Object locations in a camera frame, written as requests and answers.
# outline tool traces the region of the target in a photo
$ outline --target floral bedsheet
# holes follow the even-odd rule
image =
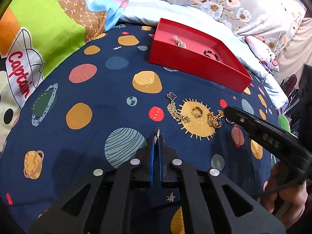
[[[300,0],[165,0],[194,6],[238,35],[265,42],[275,55],[291,41],[306,9]]]

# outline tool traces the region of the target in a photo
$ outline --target gold chain necklace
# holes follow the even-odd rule
[[[224,113],[221,110],[218,110],[218,114],[216,116],[213,115],[213,112],[208,113],[207,124],[214,129],[219,129],[222,125],[222,122],[218,121],[224,117]]]
[[[167,94],[168,99],[170,99],[171,103],[167,105],[167,110],[171,114],[171,116],[176,120],[176,121],[183,121],[184,123],[189,123],[191,121],[191,118],[188,115],[184,115],[182,113],[179,113],[177,111],[177,108],[175,106],[174,99],[177,97],[174,95],[172,92],[169,92]]]

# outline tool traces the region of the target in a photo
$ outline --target red box lid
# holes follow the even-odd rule
[[[176,35],[186,49],[176,45]],[[205,50],[216,53],[219,61],[204,55]],[[213,36],[189,26],[161,18],[157,26],[149,62],[205,78],[238,92],[252,82],[252,78],[236,56]]]

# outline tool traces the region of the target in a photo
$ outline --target striped planet print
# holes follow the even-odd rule
[[[108,136],[104,151],[107,161],[114,168],[118,168],[122,163],[133,158],[138,149],[146,146],[144,136],[135,129],[118,128]]]

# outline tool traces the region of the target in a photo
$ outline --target cartoon pillowcase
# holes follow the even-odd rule
[[[275,72],[280,71],[277,59],[271,48],[253,36],[247,36],[245,40],[255,57],[257,57],[268,70]]]

